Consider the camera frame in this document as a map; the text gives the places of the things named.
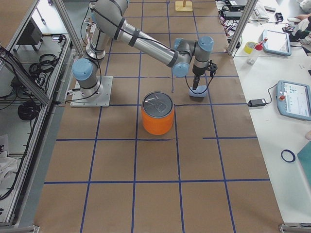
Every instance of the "wooden block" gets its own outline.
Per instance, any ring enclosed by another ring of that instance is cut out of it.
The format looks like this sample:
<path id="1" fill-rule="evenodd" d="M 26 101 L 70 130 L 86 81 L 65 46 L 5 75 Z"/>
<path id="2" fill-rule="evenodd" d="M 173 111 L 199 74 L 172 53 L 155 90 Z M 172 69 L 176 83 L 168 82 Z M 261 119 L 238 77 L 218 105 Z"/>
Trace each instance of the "wooden block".
<path id="1" fill-rule="evenodd" d="M 183 6 L 183 1 L 176 1 L 175 2 L 175 10 L 181 11 L 181 12 L 193 11 L 192 2 L 187 1 L 186 6 Z"/>

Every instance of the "orange can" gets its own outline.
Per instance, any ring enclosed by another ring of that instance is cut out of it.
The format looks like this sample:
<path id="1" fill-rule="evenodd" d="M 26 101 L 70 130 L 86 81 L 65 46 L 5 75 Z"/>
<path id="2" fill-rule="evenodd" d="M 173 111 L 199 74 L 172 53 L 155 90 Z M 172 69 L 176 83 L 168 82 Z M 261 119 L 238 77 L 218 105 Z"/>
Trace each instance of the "orange can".
<path id="1" fill-rule="evenodd" d="M 154 135 L 167 133 L 174 122 L 172 99 L 162 92 L 148 94 L 142 102 L 141 115 L 147 132 Z"/>

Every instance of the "person's hand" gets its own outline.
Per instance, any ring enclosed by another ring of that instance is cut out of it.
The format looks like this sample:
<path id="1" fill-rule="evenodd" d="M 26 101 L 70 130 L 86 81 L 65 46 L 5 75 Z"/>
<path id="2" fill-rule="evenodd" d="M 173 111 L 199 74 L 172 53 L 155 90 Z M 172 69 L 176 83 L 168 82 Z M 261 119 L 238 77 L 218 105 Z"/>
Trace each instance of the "person's hand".
<path id="1" fill-rule="evenodd" d="M 307 14 L 307 15 L 298 15 L 295 18 L 300 19 L 301 21 L 303 21 L 304 19 L 307 19 L 309 16 L 311 16 L 311 14 Z"/>

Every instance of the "power adapter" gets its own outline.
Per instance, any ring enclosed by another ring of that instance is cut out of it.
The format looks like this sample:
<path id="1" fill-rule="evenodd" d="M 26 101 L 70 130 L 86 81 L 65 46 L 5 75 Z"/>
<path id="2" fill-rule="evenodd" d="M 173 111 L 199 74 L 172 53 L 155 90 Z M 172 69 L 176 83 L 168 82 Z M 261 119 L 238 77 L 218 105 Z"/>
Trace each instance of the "power adapter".
<path id="1" fill-rule="evenodd" d="M 23 87 L 23 84 L 18 80 L 16 76 L 11 81 L 11 87 Z"/>
<path id="2" fill-rule="evenodd" d="M 240 11 L 225 11 L 223 12 L 223 17 L 225 20 L 239 20 L 242 16 Z"/>
<path id="3" fill-rule="evenodd" d="M 248 107 L 261 107 L 261 106 L 265 106 L 267 104 L 267 101 L 265 99 L 256 99 L 256 100 L 250 100 L 247 103 Z"/>

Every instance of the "teal box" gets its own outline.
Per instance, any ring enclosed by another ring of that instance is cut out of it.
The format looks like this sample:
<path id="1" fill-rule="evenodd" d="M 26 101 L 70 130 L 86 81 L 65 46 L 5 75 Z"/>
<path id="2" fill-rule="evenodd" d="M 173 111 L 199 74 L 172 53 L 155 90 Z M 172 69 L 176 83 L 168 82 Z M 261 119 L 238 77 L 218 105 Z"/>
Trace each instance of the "teal box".
<path id="1" fill-rule="evenodd" d="M 311 186 L 311 142 L 308 142 L 305 147 L 298 153 L 298 159 Z"/>

